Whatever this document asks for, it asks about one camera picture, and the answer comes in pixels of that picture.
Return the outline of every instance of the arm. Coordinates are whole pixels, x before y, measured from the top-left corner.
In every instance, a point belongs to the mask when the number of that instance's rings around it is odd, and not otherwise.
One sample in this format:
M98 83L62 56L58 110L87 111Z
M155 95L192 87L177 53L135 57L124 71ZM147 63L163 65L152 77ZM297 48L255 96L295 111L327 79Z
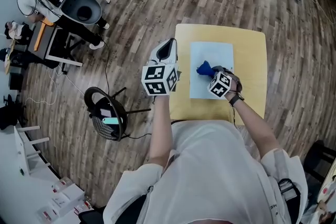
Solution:
M172 147L173 134L169 113L169 96L157 96L148 162L159 164L164 168Z
M36 14L36 13L33 13L31 15L28 16L28 19L32 22L32 23L36 23L40 20L43 20L44 19L44 15L39 13L39 14Z
M235 96L235 93L232 92L225 95L228 101L231 100L233 96ZM234 108L239 113L246 129L251 135L252 140L256 143L260 153L260 158L275 148L281 148L272 129L243 100L237 100L234 103Z

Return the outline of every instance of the wooden floor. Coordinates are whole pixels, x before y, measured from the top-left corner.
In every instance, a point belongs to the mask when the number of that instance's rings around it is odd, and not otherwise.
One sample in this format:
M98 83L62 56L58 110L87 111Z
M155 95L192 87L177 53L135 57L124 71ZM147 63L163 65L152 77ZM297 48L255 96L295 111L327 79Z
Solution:
M331 17L335 1L319 2ZM312 0L111 0L103 12L111 24L104 33L110 46L111 93L126 86L118 99L127 109L152 105L140 83L141 69L154 46L174 37L176 24L252 29L267 38L265 119L281 145L301 159L317 139L335 148L336 31ZM75 55L83 67L71 67L68 76L77 87L107 90L107 49L92 51L84 45ZM50 74L57 87L55 104L26 103L28 125L41 126L32 136L49 136L50 142L41 149L45 158L61 176L84 189L93 204L103 206L122 172L143 164L150 137L120 143L101 138L93 129L81 93L65 76ZM54 101L56 91L47 68L31 65L26 77L23 100ZM151 130L151 121L152 112L132 115L127 133L140 136Z

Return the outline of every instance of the chair leg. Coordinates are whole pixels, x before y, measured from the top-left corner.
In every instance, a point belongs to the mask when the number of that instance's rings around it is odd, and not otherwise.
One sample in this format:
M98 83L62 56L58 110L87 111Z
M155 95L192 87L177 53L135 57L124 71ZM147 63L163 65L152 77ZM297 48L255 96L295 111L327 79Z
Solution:
M36 168L34 168L34 169L32 169L32 170L29 169L29 174L31 175L32 173L35 173L35 172L37 172L38 170L41 170L41 169L43 169L43 168L47 168L48 166L50 166L50 163L46 163L46 164L44 164L44 165L38 166L38 167L36 167Z
M39 144L39 143L43 143L43 142L48 142L49 140L50 140L50 138L46 137L46 138L41 138L41 139L29 141L27 143L29 143L30 145L35 145L35 144Z
M140 112L146 112L146 111L151 111L151 109L132 110L132 111L126 112L126 114L140 113Z
M17 128L16 130L18 132L26 132L26 131L32 131L32 130L40 130L40 126L31 126L31 127L24 127L24 128Z
M114 95L112 95L112 98L115 98L119 93L123 92L124 90L126 90L126 87L122 88L119 92L116 92Z
M303 170L310 174L311 176L315 177L315 179L317 179L319 182L323 183L325 177L321 176L319 173L315 172L313 169L310 169L308 167L303 167Z

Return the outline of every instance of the person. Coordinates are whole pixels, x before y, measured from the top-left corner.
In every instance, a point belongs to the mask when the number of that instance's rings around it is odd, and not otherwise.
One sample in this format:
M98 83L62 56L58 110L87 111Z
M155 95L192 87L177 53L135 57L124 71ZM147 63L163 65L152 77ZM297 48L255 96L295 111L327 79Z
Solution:
M15 21L6 22L5 36L7 39L16 39L20 44L27 44L27 41L32 36L32 30L27 24L18 24Z
M336 212L328 209L328 203L336 190L335 178L336 176L333 176L332 180L322 189L324 197L327 197L326 201L318 202L320 183L308 187L308 202L300 220L301 224L331 224L334 221Z
M64 30L76 34L83 40L89 42L90 49L95 50L104 46L104 41L102 41L100 36L92 33L83 24L62 15L60 8L48 8L39 0L17 0L17 5L20 11L33 23L43 20L44 17L46 17L51 23L55 23ZM98 20L97 25L103 29L110 28L110 25L102 17Z
M299 223L308 192L299 157L281 148L272 129L239 97L234 79L225 98L261 161L227 121L171 125L169 96L157 96L148 163L122 174L103 212L105 224Z

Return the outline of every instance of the glove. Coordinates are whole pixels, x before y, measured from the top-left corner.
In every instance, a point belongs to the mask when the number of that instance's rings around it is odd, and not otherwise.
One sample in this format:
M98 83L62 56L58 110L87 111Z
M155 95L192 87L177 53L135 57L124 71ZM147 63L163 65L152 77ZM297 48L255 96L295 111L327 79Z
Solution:
M210 76L214 77L215 76L215 71L211 68L210 64L208 61L204 61L203 64L201 64L200 67L196 69L196 72L200 75L205 75L205 76Z
M236 92L241 92L242 91L243 85L241 84L240 79L236 75L234 75L230 70L228 70L228 69L226 69L222 66L213 67L212 70L215 71L215 76L217 75L218 72L222 72L222 73L224 73L224 75L230 76L237 84Z

